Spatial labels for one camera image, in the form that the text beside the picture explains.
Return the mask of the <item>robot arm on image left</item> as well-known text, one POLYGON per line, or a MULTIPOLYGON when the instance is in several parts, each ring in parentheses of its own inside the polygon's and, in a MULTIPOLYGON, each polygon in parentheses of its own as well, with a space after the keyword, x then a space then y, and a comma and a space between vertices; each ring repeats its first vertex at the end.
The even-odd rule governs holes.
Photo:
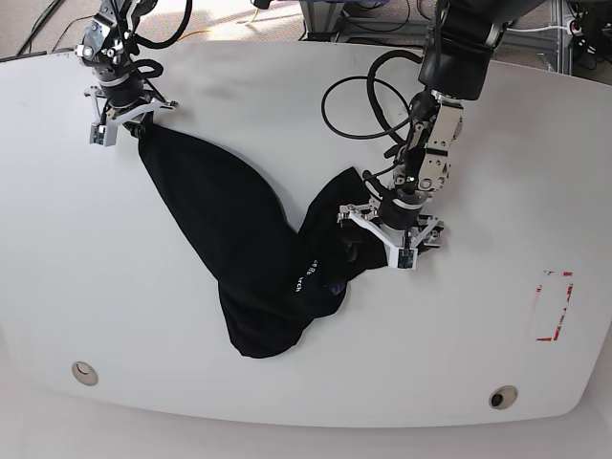
POLYGON ((154 0, 103 1, 94 15, 76 56, 92 70, 98 84, 85 90, 92 101, 95 120, 91 124, 89 142, 112 146, 121 127, 139 139, 152 123, 153 114, 173 110, 178 103, 165 98, 152 84, 164 72, 161 63, 135 57, 140 48, 163 50, 176 43, 185 31, 192 13, 188 1, 177 31, 168 39, 155 42, 137 33, 141 18, 151 13, 154 0))

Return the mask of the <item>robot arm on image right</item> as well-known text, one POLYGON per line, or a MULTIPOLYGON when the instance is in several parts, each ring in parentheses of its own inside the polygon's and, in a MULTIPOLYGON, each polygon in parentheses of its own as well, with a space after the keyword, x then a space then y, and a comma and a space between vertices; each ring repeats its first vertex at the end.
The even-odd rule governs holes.
POLYGON ((378 175, 362 174, 373 201, 364 206, 344 206, 341 223, 352 222, 380 239, 402 269, 416 265, 419 251, 434 247, 433 217, 423 217, 422 208, 448 178, 448 150, 463 123, 463 101, 480 97, 493 52, 511 23, 537 7, 536 1, 439 1, 424 53, 416 56, 395 50, 377 58, 365 78, 368 100, 382 134, 395 146, 391 186, 383 186, 378 175), (388 124, 375 86, 376 73, 393 58, 420 64, 419 80, 424 91, 408 106, 406 138, 388 124))

